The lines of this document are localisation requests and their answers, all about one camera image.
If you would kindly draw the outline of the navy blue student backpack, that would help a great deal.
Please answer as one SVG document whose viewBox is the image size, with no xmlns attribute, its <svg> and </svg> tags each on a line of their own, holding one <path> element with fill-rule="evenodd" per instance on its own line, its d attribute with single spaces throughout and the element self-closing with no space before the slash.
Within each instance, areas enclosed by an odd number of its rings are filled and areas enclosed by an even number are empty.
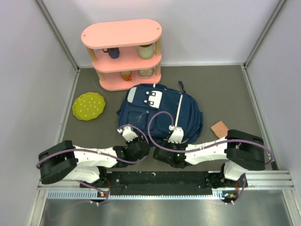
<svg viewBox="0 0 301 226">
<path fill-rule="evenodd" d="M 170 125 L 183 129 L 183 143 L 196 142 L 204 125 L 192 96 L 161 84 L 139 84 L 129 89 L 117 115 L 119 127 L 135 126 L 150 133 L 158 144 L 169 136 Z"/>
</svg>

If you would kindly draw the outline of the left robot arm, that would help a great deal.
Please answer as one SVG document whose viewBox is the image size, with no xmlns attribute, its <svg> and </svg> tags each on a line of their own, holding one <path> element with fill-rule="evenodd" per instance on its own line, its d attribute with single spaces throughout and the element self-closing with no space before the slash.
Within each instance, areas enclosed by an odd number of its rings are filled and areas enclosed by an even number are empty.
<svg viewBox="0 0 301 226">
<path fill-rule="evenodd" d="M 106 168 L 126 168 L 149 154 L 149 141 L 140 129 L 126 125 L 118 132 L 125 139 L 125 146 L 84 148 L 64 140 L 41 152 L 36 164 L 41 182 L 47 185 L 61 180 L 79 180 L 100 187 L 107 180 Z"/>
</svg>

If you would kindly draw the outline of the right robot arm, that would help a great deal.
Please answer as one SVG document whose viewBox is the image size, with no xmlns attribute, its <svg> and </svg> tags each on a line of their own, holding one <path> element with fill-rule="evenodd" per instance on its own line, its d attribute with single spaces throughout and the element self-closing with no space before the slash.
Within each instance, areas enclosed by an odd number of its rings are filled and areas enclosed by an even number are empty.
<svg viewBox="0 0 301 226">
<path fill-rule="evenodd" d="M 265 170 L 265 147 L 260 137 L 231 129 L 218 140 L 193 145 L 182 142 L 184 131 L 181 127 L 169 128 L 171 136 L 156 146 L 153 158 L 181 169 L 207 161 L 224 160 L 219 175 L 208 178 L 214 188 L 231 186 L 248 171 Z"/>
</svg>

